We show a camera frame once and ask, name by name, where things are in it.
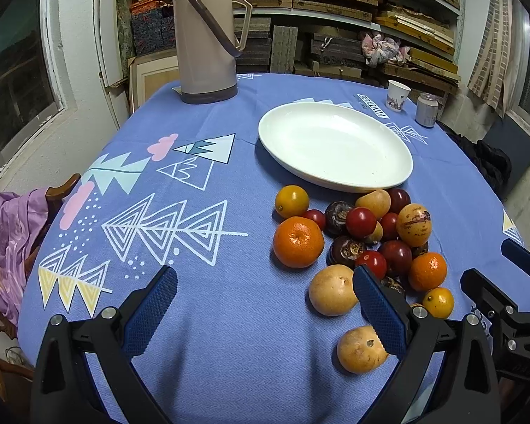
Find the plate rim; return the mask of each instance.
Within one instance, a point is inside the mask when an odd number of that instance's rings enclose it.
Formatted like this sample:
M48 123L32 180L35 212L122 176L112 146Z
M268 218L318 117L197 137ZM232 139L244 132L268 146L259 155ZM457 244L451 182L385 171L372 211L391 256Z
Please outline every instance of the plate rim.
M332 108L332 107L338 107L338 108L344 108L348 111L353 111L355 113L359 113L359 114L362 114L364 115L365 117L375 121L377 124L381 125L382 127L384 127L386 129L386 131L388 131L391 135L391 138L394 138L395 141L397 141L400 145L402 145L402 147L405 148L405 150L407 151L409 157L410 157L410 168L408 169L408 174L407 176L401 180L400 182L397 182L397 184L393 184L391 186L385 186L385 187L365 187L365 186L359 186L357 184L355 185L351 185L351 184L344 184L342 182L338 182L338 181L334 181L332 179L328 179L328 178L324 178L324 177L321 177L321 176L316 176L316 175L312 175L312 174L309 174L307 173L306 171L304 170L301 170L297 167L295 167L294 165L292 164L289 164L287 163L283 158L279 157L279 155L275 152L273 152L266 144L266 142L263 141L263 138L262 138L262 129L264 129L264 120L266 120L266 118L268 117L268 115L272 114L273 111L279 109L279 108L288 108L288 107L302 107L302 106L314 106L314 107L320 107L320 108ZM412 175L412 171L414 170L414 159L412 157L412 153L410 152L410 150L408 149L407 145L403 142L403 140L395 133L393 132L391 129L389 129L387 126L385 126L385 124L381 123L381 121L377 120L376 118L373 118L372 116L369 116L368 114L366 113L363 113L359 110L356 110L354 108L349 108L349 107L344 107L342 105L338 105L338 104L332 104L332 103L323 103L323 102L317 102L317 101L307 101L307 102L291 102L291 103L284 103L282 105L279 105L277 107L274 107L272 109L270 109L269 111L267 111L262 117L261 119L259 120L259 124L258 124L258 135L259 135L259 141L261 142L261 144L263 145L263 147L267 150L267 152L270 154L270 156L273 157L273 159L275 160L275 162L277 162L277 164L280 164L281 166L287 168L290 167L290 172L292 171L296 171L298 173L301 173L301 174L304 174L304 175L307 175L309 178L314 178L316 180L319 180L319 181L322 181L326 184L330 184L330 185L337 185L338 187L345 187L345 188L352 188L354 190L371 190L371 191L374 191L376 189L388 189L388 188L393 188L393 187L397 187L399 185L402 185L406 180L408 180L408 178ZM292 172L294 175L296 175L297 177L299 178L303 178L301 177L300 175L298 175L297 173L294 173ZM310 181L311 183L314 183L316 185L318 185L318 183L312 181L312 180L308 180Z

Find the brown carrying handle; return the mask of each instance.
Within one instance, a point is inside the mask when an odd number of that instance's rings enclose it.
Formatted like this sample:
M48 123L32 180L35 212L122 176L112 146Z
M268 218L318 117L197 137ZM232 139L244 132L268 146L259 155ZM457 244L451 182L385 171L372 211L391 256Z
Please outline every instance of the brown carrying handle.
M193 6L193 8L196 10L196 12L200 14L200 17L202 17L202 20L206 23L206 25L212 31L214 36L216 36L216 39L218 40L219 44L222 45L222 47L226 50L226 52L233 58L238 58L239 56L241 56L241 51L238 50L234 46L234 44L230 41L228 36L222 30L222 27L220 27L220 24L218 24L218 21L214 18L214 16L208 10L205 4L202 3L202 0L188 0L188 1Z

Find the yellow triangle pattern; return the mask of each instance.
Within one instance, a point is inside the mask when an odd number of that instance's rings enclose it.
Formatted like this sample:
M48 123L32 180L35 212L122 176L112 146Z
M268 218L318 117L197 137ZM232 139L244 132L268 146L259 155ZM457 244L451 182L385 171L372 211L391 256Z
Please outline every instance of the yellow triangle pattern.
M504 211L504 209L503 209L502 213L504 214L503 219L502 219L502 232L506 232L510 228L516 227L516 225L509 218L509 216L506 215L506 212Z
M49 296L51 296L51 292L55 286L57 274L49 271L47 268L39 266L38 275L40 278L41 296L43 297L43 309L45 309L45 306L49 301Z
M70 276L59 276L59 296L65 306L66 312L69 312L71 308L71 301L73 301L73 295L75 294L75 279Z
M80 291L83 301L91 317L94 316L94 310L100 297L100 288L82 280L77 280L78 291Z

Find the tablecloth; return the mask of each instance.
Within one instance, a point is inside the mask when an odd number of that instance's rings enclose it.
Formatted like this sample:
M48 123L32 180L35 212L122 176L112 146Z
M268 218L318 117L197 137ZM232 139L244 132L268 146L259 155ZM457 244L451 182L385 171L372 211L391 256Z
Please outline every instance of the tablecloth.
M293 75L238 75L236 97L182 103L167 84L153 95L83 174L41 247L20 314L20 345L35 363L54 314L89 318L119 306L161 265L178 275L177 296L133 365L175 424L356 423L397 359L363 375L336 367L340 336L366 324L357 305L324 318L305 296L325 267L325 252L302 271L283 269L271 243L278 190L298 184L324 210L356 196L305 182L275 162L258 139L259 119L294 101L328 101L377 118L402 138L414 159L404 183L432 215L430 250L448 264L444 285L452 318L471 309L459 278L475 267L530 310L530 277L500 252L520 241L502 204L476 168L438 127L384 106L386 90ZM369 161L357 161L369 166ZM125 422L97 360L89 355L110 415ZM425 384L437 374L439 359Z

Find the silver can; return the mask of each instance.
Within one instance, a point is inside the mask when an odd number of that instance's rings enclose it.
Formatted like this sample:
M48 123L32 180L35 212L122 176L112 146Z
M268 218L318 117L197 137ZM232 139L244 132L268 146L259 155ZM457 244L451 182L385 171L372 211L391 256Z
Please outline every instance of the silver can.
M438 116L438 97L421 93L416 107L416 122L425 128L432 128Z

